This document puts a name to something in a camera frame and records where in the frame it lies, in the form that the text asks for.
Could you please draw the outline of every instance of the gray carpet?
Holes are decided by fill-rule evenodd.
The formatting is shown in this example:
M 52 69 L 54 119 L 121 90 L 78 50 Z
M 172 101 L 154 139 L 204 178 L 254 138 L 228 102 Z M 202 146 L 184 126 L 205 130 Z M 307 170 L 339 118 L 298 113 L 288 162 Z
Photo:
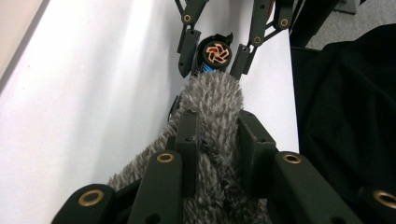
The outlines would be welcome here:
M 329 43 L 355 40 L 377 26 L 396 23 L 396 0 L 367 0 L 354 16 L 333 12 L 307 47 L 323 49 Z

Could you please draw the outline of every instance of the black fabric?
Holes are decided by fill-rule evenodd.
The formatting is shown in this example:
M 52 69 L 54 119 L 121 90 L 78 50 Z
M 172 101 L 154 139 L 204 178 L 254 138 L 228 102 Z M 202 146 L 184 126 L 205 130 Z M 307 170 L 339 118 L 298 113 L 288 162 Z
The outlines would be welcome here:
M 292 63 L 301 154 L 352 206 L 396 189 L 396 24 Z

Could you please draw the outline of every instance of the white table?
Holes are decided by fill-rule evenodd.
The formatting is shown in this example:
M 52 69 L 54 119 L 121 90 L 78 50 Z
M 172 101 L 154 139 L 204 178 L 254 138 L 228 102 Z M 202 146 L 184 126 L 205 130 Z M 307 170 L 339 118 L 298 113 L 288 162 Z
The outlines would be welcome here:
M 246 44 L 253 1 L 210 1 L 201 38 Z M 0 223 L 49 223 L 65 200 L 110 176 L 166 125 L 185 83 L 174 1 L 50 1 L 0 90 Z M 281 150 L 298 151 L 289 36 L 258 49 L 245 109 Z

